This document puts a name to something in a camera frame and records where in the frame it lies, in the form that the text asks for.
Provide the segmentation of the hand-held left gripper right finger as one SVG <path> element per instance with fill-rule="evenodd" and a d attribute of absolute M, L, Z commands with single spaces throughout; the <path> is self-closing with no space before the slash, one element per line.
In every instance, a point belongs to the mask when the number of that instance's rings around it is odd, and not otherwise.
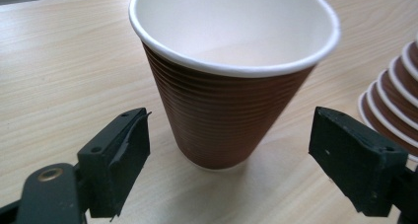
<path fill-rule="evenodd" d="M 408 153 L 390 139 L 346 113 L 317 107 L 309 153 L 357 211 L 387 217 L 396 206 L 410 214 L 402 180 Z"/>

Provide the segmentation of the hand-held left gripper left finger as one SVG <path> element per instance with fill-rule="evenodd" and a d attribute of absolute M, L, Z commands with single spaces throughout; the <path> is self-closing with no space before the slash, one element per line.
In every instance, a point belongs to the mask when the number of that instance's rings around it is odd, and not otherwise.
<path fill-rule="evenodd" d="M 148 116 L 144 108 L 118 115 L 77 153 L 82 206 L 93 218 L 121 213 L 150 155 Z"/>

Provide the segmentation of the stack of brown paper cups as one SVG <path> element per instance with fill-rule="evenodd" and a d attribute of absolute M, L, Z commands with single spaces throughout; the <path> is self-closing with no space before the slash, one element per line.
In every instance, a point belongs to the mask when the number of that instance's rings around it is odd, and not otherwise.
<path fill-rule="evenodd" d="M 359 97 L 358 111 L 366 126 L 418 163 L 418 34 Z"/>

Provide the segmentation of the ribbed brown paper cup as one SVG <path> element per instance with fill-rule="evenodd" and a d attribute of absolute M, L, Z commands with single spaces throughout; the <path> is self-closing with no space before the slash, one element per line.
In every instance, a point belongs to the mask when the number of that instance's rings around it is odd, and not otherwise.
<path fill-rule="evenodd" d="M 175 142 L 211 170 L 247 159 L 338 44 L 324 0 L 131 0 Z"/>

